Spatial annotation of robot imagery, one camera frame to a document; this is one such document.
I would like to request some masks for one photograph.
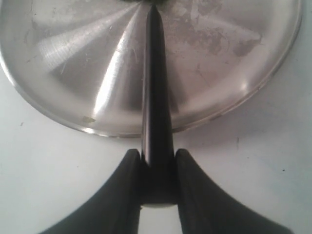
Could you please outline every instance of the metal pot lid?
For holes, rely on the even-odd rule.
[[[147,3],[2,0],[1,64],[22,96],[66,126],[136,136]],[[168,0],[162,14],[175,131],[237,107],[295,39],[302,0]]]

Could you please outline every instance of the white countertop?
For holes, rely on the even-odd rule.
[[[260,214],[312,233],[312,1],[274,78],[229,114],[175,135],[226,192]],[[0,70],[0,233],[36,234],[77,209],[139,139],[110,139],[40,114]],[[158,223],[152,223],[151,217]],[[144,208],[139,233],[181,233],[177,208]]]

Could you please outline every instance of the brushed metal surface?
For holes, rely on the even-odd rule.
[[[0,0],[1,64],[35,108],[104,136],[141,132],[150,6],[120,0]],[[272,76],[302,0],[169,0],[164,22],[175,131],[238,106]]]

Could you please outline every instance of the white surface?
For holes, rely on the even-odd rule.
[[[259,213],[312,232],[312,1],[285,63],[253,98],[175,135],[224,190]],[[140,142],[63,127],[26,103],[0,72],[0,233],[35,234],[85,202]],[[154,230],[146,229],[158,217]],[[178,234],[172,211],[144,211],[140,233]]]

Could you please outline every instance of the stainless steel lid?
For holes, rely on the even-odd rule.
[[[1,64],[48,117],[87,133],[141,132],[149,4],[0,0]],[[241,104],[272,76],[301,20],[302,0],[168,0],[164,21],[175,131]]]

